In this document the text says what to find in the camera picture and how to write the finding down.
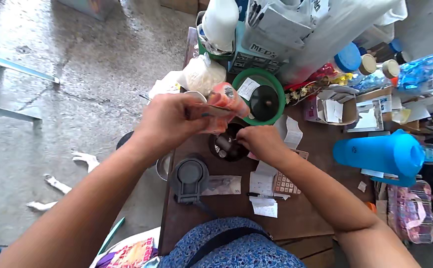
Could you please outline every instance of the med's label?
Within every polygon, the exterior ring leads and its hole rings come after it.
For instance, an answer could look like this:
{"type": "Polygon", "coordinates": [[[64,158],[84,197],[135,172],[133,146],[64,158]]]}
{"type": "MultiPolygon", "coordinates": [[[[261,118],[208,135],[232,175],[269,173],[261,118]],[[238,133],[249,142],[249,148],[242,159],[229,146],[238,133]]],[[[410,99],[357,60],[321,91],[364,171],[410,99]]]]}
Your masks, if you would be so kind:
{"type": "Polygon", "coordinates": [[[265,55],[265,56],[270,57],[272,59],[275,59],[278,57],[278,55],[276,53],[269,51],[269,50],[261,47],[260,45],[255,44],[255,43],[251,44],[249,50],[254,51],[256,53],[259,53],[259,54],[262,54],[262,55],[265,55]]]}

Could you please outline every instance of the black lid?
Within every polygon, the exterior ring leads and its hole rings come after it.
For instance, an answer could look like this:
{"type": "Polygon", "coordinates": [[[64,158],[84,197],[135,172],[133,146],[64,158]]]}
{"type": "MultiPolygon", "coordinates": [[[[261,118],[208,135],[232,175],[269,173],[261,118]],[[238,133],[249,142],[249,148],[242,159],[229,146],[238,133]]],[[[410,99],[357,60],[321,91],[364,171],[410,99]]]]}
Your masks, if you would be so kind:
{"type": "Polygon", "coordinates": [[[270,86],[262,85],[256,88],[249,103],[251,113],[257,120],[268,121],[278,113],[278,93],[270,86]]]}

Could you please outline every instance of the black pen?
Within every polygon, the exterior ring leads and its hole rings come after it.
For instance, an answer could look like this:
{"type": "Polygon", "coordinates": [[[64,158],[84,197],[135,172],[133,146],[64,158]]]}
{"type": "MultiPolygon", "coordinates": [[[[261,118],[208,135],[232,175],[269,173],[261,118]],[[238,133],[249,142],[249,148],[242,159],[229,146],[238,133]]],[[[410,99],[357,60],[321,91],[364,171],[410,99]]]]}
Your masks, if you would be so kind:
{"type": "Polygon", "coordinates": [[[248,12],[248,24],[251,21],[251,18],[253,17],[253,15],[255,14],[257,6],[258,6],[258,4],[256,3],[256,1],[253,2],[253,6],[250,6],[251,10],[249,10],[249,12],[248,12]]]}
{"type": "Polygon", "coordinates": [[[265,16],[264,13],[261,13],[258,18],[256,19],[255,23],[253,23],[253,28],[256,28],[256,26],[258,26],[259,22],[262,20],[262,18],[265,16]]]}
{"type": "Polygon", "coordinates": [[[251,24],[253,24],[253,22],[255,22],[256,20],[256,15],[258,15],[258,13],[261,10],[261,5],[258,5],[258,7],[256,7],[256,11],[255,11],[255,15],[253,15],[253,17],[251,18],[251,22],[249,23],[249,25],[251,26],[251,24]]]}

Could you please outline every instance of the black strap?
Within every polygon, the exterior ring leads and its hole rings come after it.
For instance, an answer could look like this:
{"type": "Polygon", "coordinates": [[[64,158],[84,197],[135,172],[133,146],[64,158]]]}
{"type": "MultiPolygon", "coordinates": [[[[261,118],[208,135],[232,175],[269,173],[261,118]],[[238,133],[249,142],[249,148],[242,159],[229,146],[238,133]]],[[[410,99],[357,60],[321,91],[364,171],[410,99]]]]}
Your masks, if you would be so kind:
{"type": "Polygon", "coordinates": [[[234,229],[226,230],[222,233],[215,235],[212,239],[208,240],[190,259],[188,264],[185,266],[186,268],[190,268],[192,265],[196,264],[203,257],[208,255],[213,250],[225,246],[230,242],[237,240],[238,238],[244,237],[249,234],[260,234],[269,241],[273,241],[273,238],[269,236],[266,232],[261,230],[250,228],[250,227],[239,227],[234,229]]]}

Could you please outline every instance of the white plastic bag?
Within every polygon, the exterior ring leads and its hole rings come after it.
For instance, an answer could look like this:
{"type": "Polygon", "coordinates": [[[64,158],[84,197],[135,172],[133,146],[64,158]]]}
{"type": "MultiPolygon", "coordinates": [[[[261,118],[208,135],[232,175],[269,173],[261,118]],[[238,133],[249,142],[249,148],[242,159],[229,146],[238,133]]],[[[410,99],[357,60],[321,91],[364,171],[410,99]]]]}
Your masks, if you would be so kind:
{"type": "Polygon", "coordinates": [[[333,0],[327,19],[304,40],[305,48],[291,55],[278,74],[283,83],[301,83],[326,64],[399,0],[333,0]]]}
{"type": "Polygon", "coordinates": [[[395,21],[403,21],[408,16],[407,3],[405,0],[398,0],[398,3],[382,17],[378,18],[374,24],[386,26],[394,23],[395,21]]]}
{"type": "Polygon", "coordinates": [[[177,80],[186,90],[195,90],[208,96],[214,85],[226,80],[226,69],[212,61],[208,53],[190,59],[177,80]]]}

